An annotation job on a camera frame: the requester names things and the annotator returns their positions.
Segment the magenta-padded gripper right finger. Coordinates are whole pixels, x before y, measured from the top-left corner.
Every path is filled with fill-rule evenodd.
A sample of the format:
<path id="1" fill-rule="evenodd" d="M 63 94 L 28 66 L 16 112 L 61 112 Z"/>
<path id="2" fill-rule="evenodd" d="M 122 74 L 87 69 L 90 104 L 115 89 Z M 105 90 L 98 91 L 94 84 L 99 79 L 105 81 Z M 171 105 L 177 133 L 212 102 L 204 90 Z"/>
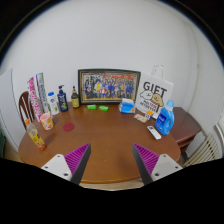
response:
<path id="1" fill-rule="evenodd" d="M 169 155 L 158 155 L 136 143 L 132 146 L 132 154 L 144 185 L 148 185 L 182 169 Z"/>

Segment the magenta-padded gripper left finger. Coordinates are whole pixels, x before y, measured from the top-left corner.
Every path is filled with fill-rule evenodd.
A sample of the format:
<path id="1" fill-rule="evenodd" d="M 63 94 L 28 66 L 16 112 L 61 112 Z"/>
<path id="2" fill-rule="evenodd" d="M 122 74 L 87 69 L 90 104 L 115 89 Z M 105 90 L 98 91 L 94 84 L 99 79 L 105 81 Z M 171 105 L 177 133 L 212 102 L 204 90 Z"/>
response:
<path id="1" fill-rule="evenodd" d="M 42 169 L 79 185 L 91 154 L 91 145 L 85 144 L 66 155 L 56 154 Z"/>

